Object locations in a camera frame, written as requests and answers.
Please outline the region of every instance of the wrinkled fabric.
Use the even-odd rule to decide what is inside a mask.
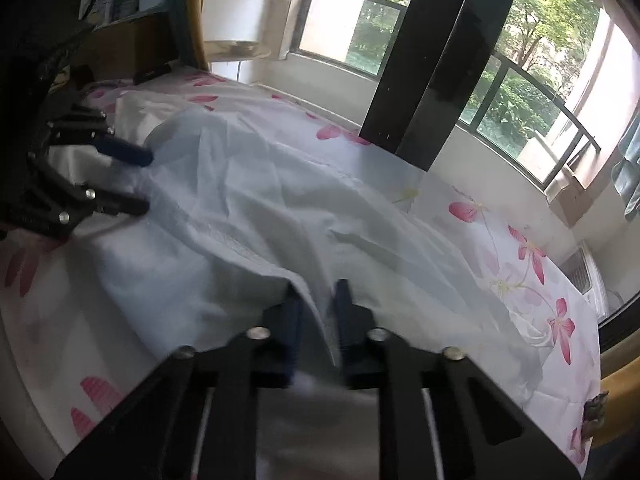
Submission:
[[[224,344],[291,282],[337,360],[330,301],[348,279],[380,325],[431,351],[460,346],[516,402],[529,399],[540,355],[428,225],[230,114],[185,110],[146,144],[154,163],[119,186],[148,196],[150,212],[95,251],[105,290],[154,354]]]
[[[589,444],[576,446],[573,437],[582,420],[584,401],[599,391],[597,323],[593,311],[558,268],[529,246],[523,236],[528,237],[527,232],[521,234],[511,229],[500,215],[471,197],[438,181],[432,174],[367,145],[352,132],[277,96],[218,76],[178,69],[137,87],[97,84],[87,104],[107,114],[119,137],[136,143],[144,142],[156,126],[187,108],[224,112],[223,117],[230,116],[242,128],[258,133],[269,143],[285,144],[313,164],[330,166],[347,181],[366,184],[396,208],[428,224],[444,239],[444,244],[449,245],[450,253],[456,254],[468,267],[476,284],[500,299],[520,336],[543,362],[542,380],[521,406],[574,461],[578,470],[584,472]],[[97,155],[93,148],[65,147],[51,151],[54,166],[75,182],[88,180],[96,184],[102,181],[105,186],[117,185],[115,180],[122,165]],[[136,179],[126,176],[124,182],[131,187]],[[212,190],[210,185],[199,187],[200,193]],[[155,219],[148,225],[148,233],[117,241],[117,233],[127,233],[123,224],[131,227],[148,218],[110,219],[95,215],[75,230],[68,244],[51,252],[41,240],[13,232],[4,242],[5,251],[0,253],[0,274],[4,277],[0,313],[4,329],[22,380],[47,431],[66,452],[78,443],[87,422],[97,423],[103,415],[104,410],[96,410],[98,406],[93,404],[91,392],[86,389],[88,380],[108,382],[125,395],[149,373],[155,362],[164,358],[158,353],[151,356],[136,336],[145,333],[146,344],[159,336],[154,330],[165,330],[165,326],[156,317],[167,316],[166,325],[173,323],[169,330],[184,332],[185,340],[193,333],[211,332],[205,337],[194,336],[204,348],[224,344],[229,337],[255,323],[261,309],[268,306],[260,301],[257,292],[250,301],[246,301],[248,290],[233,296],[235,289],[232,290],[227,277],[242,278],[256,290],[271,286],[271,277],[255,277],[245,270],[232,272],[226,260],[220,264],[206,251],[203,254],[197,243],[192,244],[194,248],[182,247],[182,239],[177,240]],[[103,266],[108,262],[100,259],[105,243],[101,239],[109,236],[113,236],[110,242],[114,250],[119,251],[122,265],[133,272],[133,277],[120,277],[116,265],[113,266],[116,273],[112,278],[123,285],[121,294],[114,295],[118,306],[111,293],[106,294],[98,283],[92,268],[100,272],[101,278],[110,275],[104,272]],[[152,249],[153,244],[165,247]],[[87,250],[87,256],[93,255],[94,266],[85,257]],[[21,269],[15,264],[25,251],[32,256],[44,251],[37,258],[39,265],[34,274],[32,266],[27,265],[28,257]],[[145,251],[148,258],[141,255]],[[184,259],[189,267],[175,265],[176,258]],[[147,274],[157,271],[165,279],[141,282],[136,288],[132,281],[139,275],[146,280],[145,269]],[[210,285],[203,292],[202,282],[206,280]],[[145,288],[147,283],[155,288]],[[519,285],[527,285],[542,296],[533,297],[527,294],[528,289]],[[148,315],[140,314],[134,323],[129,323],[121,314],[121,310],[127,312],[130,319],[136,315],[131,310],[138,308],[135,302],[130,309],[126,308],[125,286],[132,290],[136,301],[148,294],[151,303],[142,306]],[[207,303],[209,296],[225,286],[226,294],[237,303],[228,310],[216,303]],[[110,290],[117,288],[118,283],[111,283]],[[276,301],[280,301],[279,293],[279,290],[273,291]],[[559,302],[559,298],[564,298],[566,304]],[[392,317],[392,307],[393,304],[384,304],[381,309],[389,310],[388,316]],[[246,323],[234,320],[236,316],[246,319]],[[320,333],[325,323],[329,327],[333,325],[332,320],[318,323],[318,316],[314,316],[311,309],[306,311],[304,319],[294,383],[287,390],[267,390],[260,394],[257,477],[265,480],[376,478],[378,407],[375,396],[370,392],[350,392],[342,386],[340,371],[323,350],[327,348],[327,339]],[[195,323],[201,325],[197,330],[193,329]],[[566,332],[563,336],[560,327],[566,330],[571,323],[575,326],[572,334],[569,336]],[[494,332],[487,333],[488,344],[493,345]],[[563,341],[570,343],[570,353],[565,352]],[[488,372],[495,380],[494,370]]]

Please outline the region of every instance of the cardboard box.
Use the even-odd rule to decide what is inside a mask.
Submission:
[[[132,78],[177,57],[168,15],[158,12],[94,30],[71,65],[88,65],[100,81]]]

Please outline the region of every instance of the pink flower pattern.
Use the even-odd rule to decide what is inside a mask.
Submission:
[[[109,415],[122,400],[122,394],[111,386],[109,381],[100,377],[85,377],[80,381],[80,386],[102,417]],[[71,422],[80,439],[86,437],[96,427],[91,417],[77,408],[71,408]]]
[[[483,207],[478,202],[452,202],[449,204],[449,212],[458,220],[471,224],[476,221]]]
[[[575,465],[580,465],[584,462],[585,457],[587,456],[587,450],[585,449],[585,442],[582,441],[580,427],[574,428],[571,433],[571,441],[569,444],[569,450],[574,452],[575,454]]]
[[[530,256],[530,263],[533,266],[533,272],[536,273],[536,276],[540,280],[542,285],[545,284],[545,271],[542,268],[542,259],[546,258],[546,254],[543,253],[539,248],[537,248],[534,244],[529,242],[518,230],[509,226],[509,232],[511,236],[513,236],[517,241],[520,242],[520,246],[518,247],[518,259],[524,260],[527,257],[527,254]]]
[[[196,95],[194,97],[189,98],[190,103],[210,103],[215,101],[218,98],[217,95]]]
[[[20,276],[18,293],[21,298],[24,298],[31,290],[31,285],[33,285],[33,279],[40,265],[40,257],[44,254],[49,254],[62,245],[62,242],[52,238],[30,235],[28,243],[15,251],[9,260],[4,276],[4,286],[10,288]]]
[[[76,430],[76,435],[80,439],[86,437],[95,428],[95,422],[85,412],[77,408],[71,408],[71,422]]]
[[[206,78],[200,80],[200,81],[196,81],[193,86],[211,86],[211,85],[215,85],[217,83],[226,83],[226,79],[224,79],[223,77],[219,77],[217,75],[208,75],[206,76]]]
[[[546,320],[551,327],[551,335],[554,345],[557,341],[560,342],[560,349],[562,351],[562,357],[568,365],[571,364],[571,347],[569,345],[569,338],[574,333],[575,323],[570,317],[566,319],[567,308],[565,298],[560,298],[556,301],[556,316],[550,317]]]
[[[368,146],[370,142],[362,137],[355,135],[349,130],[345,130],[341,128],[337,124],[328,124],[327,126],[323,126],[316,132],[316,138],[319,140],[327,140],[327,139],[335,139],[337,137],[343,136],[349,142],[354,142],[355,144],[360,144],[363,146]]]

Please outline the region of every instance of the metal screw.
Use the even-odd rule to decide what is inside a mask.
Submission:
[[[370,340],[377,342],[386,341],[387,339],[389,339],[390,335],[391,334],[389,333],[389,330],[379,327],[372,328],[367,332],[367,337]]]
[[[254,341],[262,341],[271,337],[271,330],[263,326],[254,326],[246,331],[246,336]]]
[[[193,346],[180,346],[171,354],[175,359],[191,359],[196,355],[196,349]]]
[[[449,361],[462,361],[466,357],[466,354],[457,346],[447,346],[442,351],[442,355]]]

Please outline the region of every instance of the white wall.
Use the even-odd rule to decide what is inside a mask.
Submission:
[[[260,41],[267,19],[270,0],[204,0],[202,30],[204,40]],[[245,61],[241,80],[252,82],[258,78],[259,63]],[[236,78],[237,63],[214,63],[213,71]]]
[[[357,124],[364,121],[377,88],[371,79],[297,54],[289,54],[286,60],[265,62],[260,82]],[[537,187],[458,127],[453,129],[431,171],[498,212],[557,264],[572,254],[582,240],[597,253],[625,225],[622,200],[609,184],[574,228],[567,228],[549,209],[546,196]],[[606,255],[598,254],[596,260],[599,264],[602,261],[603,267],[609,266]]]
[[[624,224],[595,259],[605,286],[631,300],[640,291],[640,220]]]
[[[506,160],[456,126],[430,172],[497,212],[548,256],[560,262],[575,247],[572,232],[546,197]]]
[[[298,54],[266,60],[260,82],[362,124],[378,83]]]

